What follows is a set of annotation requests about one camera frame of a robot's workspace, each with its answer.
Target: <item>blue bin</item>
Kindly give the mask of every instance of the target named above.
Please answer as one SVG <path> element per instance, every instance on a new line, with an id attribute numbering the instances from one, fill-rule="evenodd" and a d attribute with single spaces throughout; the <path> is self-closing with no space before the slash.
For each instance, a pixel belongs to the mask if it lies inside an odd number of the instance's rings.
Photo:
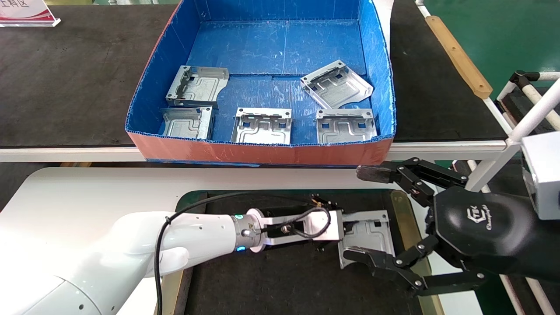
<path id="1" fill-rule="evenodd" d="M 370 98 L 343 107 L 372 109 L 378 136 L 371 141 L 317 143 L 315 113 L 320 107 L 302 91 L 299 80 L 337 59 L 374 86 Z M 184 64 L 222 67 L 230 73 L 218 96 L 219 110 L 209 140 L 162 135 L 160 109 L 168 107 L 165 95 Z M 238 107 L 291 108 L 291 144 L 231 143 Z M 393 74 L 375 6 L 371 0 L 183 0 L 148 61 L 125 129 L 143 155 L 156 161 L 314 165 L 382 161 L 395 136 L 396 108 Z M 255 151 L 255 146 L 263 150 Z M 284 149 L 266 149 L 271 146 Z M 338 149 L 318 149 L 325 146 Z M 247 147 L 253 147 L 256 157 L 252 160 L 240 158 Z M 317 151 L 303 153 L 298 147 Z M 233 153 L 225 155 L 228 150 Z M 333 157 L 334 152 L 354 156 Z M 331 158 L 302 158 L 303 154 Z"/>

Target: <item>stamped metal plate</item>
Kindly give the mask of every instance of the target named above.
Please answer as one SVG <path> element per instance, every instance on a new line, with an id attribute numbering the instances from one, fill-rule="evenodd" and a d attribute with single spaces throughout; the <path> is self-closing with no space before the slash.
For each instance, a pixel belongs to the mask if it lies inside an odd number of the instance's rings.
<path id="1" fill-rule="evenodd" d="M 366 80 L 340 60 L 301 78 L 301 87 L 324 109 L 362 101 L 374 91 Z"/>
<path id="2" fill-rule="evenodd" d="M 226 68 L 181 66 L 167 92 L 171 106 L 218 106 L 218 94 L 226 87 Z"/>
<path id="3" fill-rule="evenodd" d="M 343 214 L 342 222 L 345 231 L 344 238 L 338 242 L 340 269 L 354 262 L 343 257 L 344 249 L 348 247 L 364 247 L 395 255 L 386 210 Z"/>
<path id="4" fill-rule="evenodd" d="M 198 108 L 166 108 L 164 136 L 179 138 L 210 139 L 214 125 L 211 106 Z"/>
<path id="5" fill-rule="evenodd" d="M 371 109 L 322 109 L 316 117 L 319 143 L 368 141 L 377 136 Z"/>
<path id="6" fill-rule="evenodd" d="M 231 142 L 289 145 L 291 131 L 291 109 L 238 108 Z"/>

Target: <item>red and white sign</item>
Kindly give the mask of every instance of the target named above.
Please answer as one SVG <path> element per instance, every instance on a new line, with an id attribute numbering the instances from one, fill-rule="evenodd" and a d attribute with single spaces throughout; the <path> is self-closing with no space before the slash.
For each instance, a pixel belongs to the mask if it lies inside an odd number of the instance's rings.
<path id="1" fill-rule="evenodd" d="M 43 0 L 0 0 L 0 26 L 55 26 L 58 22 Z"/>

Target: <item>wire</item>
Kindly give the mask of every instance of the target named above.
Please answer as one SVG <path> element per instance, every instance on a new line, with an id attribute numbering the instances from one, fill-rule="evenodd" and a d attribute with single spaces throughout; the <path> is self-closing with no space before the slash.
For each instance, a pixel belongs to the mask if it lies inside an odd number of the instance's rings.
<path id="1" fill-rule="evenodd" d="M 323 228 L 321 228 L 317 233 L 308 234 L 308 233 L 302 232 L 300 230 L 297 230 L 293 227 L 293 223 L 295 223 L 297 220 L 301 220 L 301 219 L 305 218 L 306 216 L 308 216 L 310 213 L 312 213 L 314 211 L 317 211 L 317 210 L 320 210 L 320 211 L 322 211 L 326 214 L 325 226 Z M 301 236 L 301 237 L 309 238 L 309 239 L 316 238 L 316 237 L 320 236 L 322 233 L 324 233 L 329 228 L 329 226 L 330 226 L 330 212 L 323 207 L 314 207 L 314 208 L 311 208 L 311 209 L 305 211 L 301 215 L 299 215 L 299 216 L 297 216 L 297 217 L 295 217 L 291 220 L 288 220 L 285 223 L 282 223 L 282 225 L 283 226 L 290 225 L 290 228 L 291 228 L 290 231 L 293 232 L 294 234 L 297 234 L 297 235 Z"/>
<path id="2" fill-rule="evenodd" d="M 234 197 L 240 197 L 240 196 L 246 196 L 246 195 L 249 195 L 249 194 L 257 194 L 259 196 L 264 196 L 264 197 L 275 197 L 275 198 L 280 198 L 280 199 L 287 199 L 287 200 L 304 202 L 304 203 L 307 203 L 309 205 L 313 205 L 312 203 L 310 203 L 307 200 L 302 200 L 302 199 L 292 198 L 292 197 L 287 197 L 287 196 L 277 196 L 277 195 L 273 195 L 273 194 L 266 194 L 266 193 L 254 192 L 254 191 L 251 191 L 251 192 L 247 192 L 247 191 L 246 192 L 232 192 L 232 193 L 226 193 L 226 194 L 221 194 L 219 196 L 214 196 L 214 197 L 202 199 L 200 201 L 197 201 L 197 202 L 195 202 L 195 203 L 177 211 L 176 213 L 174 213 L 170 217 L 165 217 L 166 221 L 162 225 L 160 233 L 157 236 L 156 249 L 155 249 L 154 255 L 153 255 L 153 275 L 154 275 L 154 278 L 156 279 L 156 293 L 157 293 L 157 315 L 162 315 L 163 311 L 164 311 L 163 304 L 162 304 L 163 296 L 162 296 L 162 292 L 161 292 L 161 279 L 160 279 L 160 250 L 161 250 L 161 241 L 164 237 L 165 229 L 171 224 L 171 222 L 175 218 L 177 218 L 181 214 L 184 214 L 185 212 L 187 212 L 187 211 L 189 211 L 193 208 L 196 208 L 196 207 L 201 206 L 201 205 L 206 205 L 208 203 L 216 202 L 216 201 L 219 201 L 219 200 L 224 200 L 224 199 L 229 199 L 229 198 L 234 198 Z M 328 216 L 328 221 L 327 222 L 330 224 L 330 214 L 328 213 L 328 211 L 327 211 L 327 216 Z M 324 232 L 327 227 L 328 226 L 325 226 L 322 229 L 322 231 Z"/>

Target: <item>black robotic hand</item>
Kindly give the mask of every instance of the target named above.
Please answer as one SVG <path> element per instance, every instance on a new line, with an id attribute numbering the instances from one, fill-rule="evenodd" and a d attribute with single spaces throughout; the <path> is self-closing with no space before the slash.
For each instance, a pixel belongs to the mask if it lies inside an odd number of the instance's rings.
<path id="1" fill-rule="evenodd" d="M 488 272 L 560 282 L 560 221 L 541 221 L 528 198 L 464 189 L 467 177 L 412 158 L 402 163 L 359 166 L 359 179 L 395 182 L 422 206 L 428 237 L 397 257 L 347 248 L 344 257 L 363 262 L 374 276 L 401 281 L 416 295 L 471 290 Z M 423 183 L 447 188 L 434 196 Z M 432 251 L 464 272 L 420 277 L 410 271 Z"/>

